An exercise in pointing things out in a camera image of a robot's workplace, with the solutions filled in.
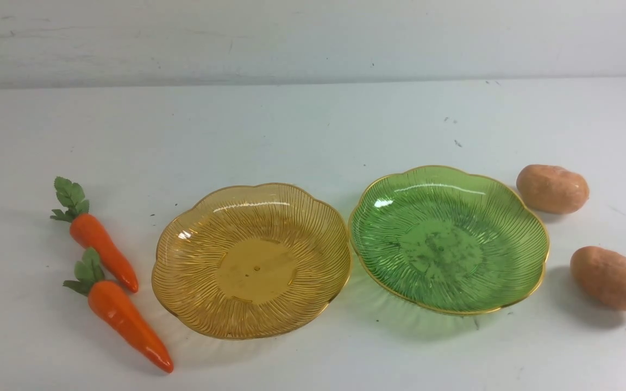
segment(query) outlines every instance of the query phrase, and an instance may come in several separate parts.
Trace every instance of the yellow plate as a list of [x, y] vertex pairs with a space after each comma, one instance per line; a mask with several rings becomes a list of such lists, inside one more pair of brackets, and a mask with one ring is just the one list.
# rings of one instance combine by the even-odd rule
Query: yellow plate
[[315, 319], [349, 279], [345, 221], [302, 189], [222, 188], [177, 216], [152, 287], [186, 326], [222, 339], [270, 337]]

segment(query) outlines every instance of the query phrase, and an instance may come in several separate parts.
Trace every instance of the white tabletop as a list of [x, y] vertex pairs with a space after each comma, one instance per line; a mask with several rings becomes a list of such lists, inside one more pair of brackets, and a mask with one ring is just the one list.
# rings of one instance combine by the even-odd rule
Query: white tabletop
[[[565, 166], [586, 206], [545, 216], [547, 276], [531, 298], [445, 317], [385, 293], [361, 267], [285, 336], [200, 336], [150, 289], [164, 226], [229, 185], [290, 182], [348, 216], [380, 176], [425, 164], [514, 184]], [[164, 376], [61, 283], [82, 250], [56, 175], [85, 186], [140, 278], [132, 299], [176, 362]], [[626, 79], [0, 91], [0, 389], [626, 390], [626, 314], [573, 285], [584, 245], [626, 255]]]

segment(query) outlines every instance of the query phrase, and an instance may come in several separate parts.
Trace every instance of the carrot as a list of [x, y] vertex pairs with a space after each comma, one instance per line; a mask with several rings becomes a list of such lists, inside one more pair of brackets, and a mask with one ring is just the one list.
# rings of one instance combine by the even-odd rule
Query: carrot
[[100, 267], [100, 255], [93, 247], [74, 266], [77, 281], [62, 283], [75, 292], [89, 297], [89, 307], [100, 319], [109, 324], [134, 349], [167, 373], [173, 371], [173, 362], [161, 339], [137, 311], [129, 296], [119, 285], [105, 280]]
[[54, 181], [57, 199], [67, 210], [52, 210], [52, 220], [72, 223], [69, 233], [84, 248], [94, 247], [100, 254], [103, 266], [130, 292], [139, 290], [136, 273], [126, 257], [117, 249], [110, 235], [94, 215], [89, 213], [90, 203], [78, 183], [58, 176]]

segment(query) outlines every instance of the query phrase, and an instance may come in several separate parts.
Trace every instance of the green leaf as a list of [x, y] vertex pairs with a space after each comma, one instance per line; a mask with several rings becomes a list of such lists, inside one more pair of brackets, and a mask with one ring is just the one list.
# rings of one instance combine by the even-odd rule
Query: green leaf
[[54, 189], [58, 192], [69, 194], [72, 191], [72, 181], [58, 176], [54, 179]]
[[87, 248], [82, 261], [93, 272], [94, 282], [105, 280], [105, 273], [100, 267], [100, 254], [93, 247]]
[[93, 269], [89, 267], [89, 265], [85, 264], [85, 262], [77, 261], [74, 265], [74, 277], [77, 278], [80, 282], [94, 283], [93, 277]]
[[67, 216], [62, 216], [62, 217], [60, 217], [60, 216], [50, 216], [50, 218], [52, 220], [57, 220], [57, 221], [66, 221], [67, 223], [71, 223], [72, 222], [72, 219], [67, 217]]
[[54, 216], [50, 216], [52, 220], [66, 221], [68, 223], [71, 223], [73, 220], [73, 218], [65, 215], [62, 210], [52, 210], [52, 213], [54, 213]]
[[77, 203], [77, 215], [83, 215], [84, 213], [89, 213], [90, 202], [89, 200], [83, 200], [80, 203]]
[[78, 183], [72, 183], [72, 189], [69, 192], [69, 198], [75, 205], [82, 202], [85, 198], [84, 189], [82, 189], [82, 186]]
[[65, 282], [62, 282], [62, 286], [67, 287], [71, 289], [72, 291], [77, 292], [79, 294], [89, 295], [89, 292], [93, 284], [89, 284], [89, 283], [81, 282], [81, 281], [66, 280]]
[[61, 191], [58, 191], [57, 192], [57, 200], [65, 208], [72, 208], [72, 207], [74, 207], [74, 202], [72, 202], [72, 199], [69, 198], [69, 195], [67, 195], [66, 193], [62, 193]]

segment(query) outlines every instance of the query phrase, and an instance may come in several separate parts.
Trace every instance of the glass plate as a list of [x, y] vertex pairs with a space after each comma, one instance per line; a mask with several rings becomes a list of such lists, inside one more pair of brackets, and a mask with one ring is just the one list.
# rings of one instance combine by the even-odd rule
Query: glass plate
[[483, 314], [541, 284], [549, 253], [542, 221], [503, 183], [424, 166], [372, 183], [349, 219], [368, 274], [436, 312]]
[[234, 186], [171, 222], [152, 287], [188, 327], [222, 339], [269, 337], [317, 317], [351, 268], [340, 214], [298, 187]]

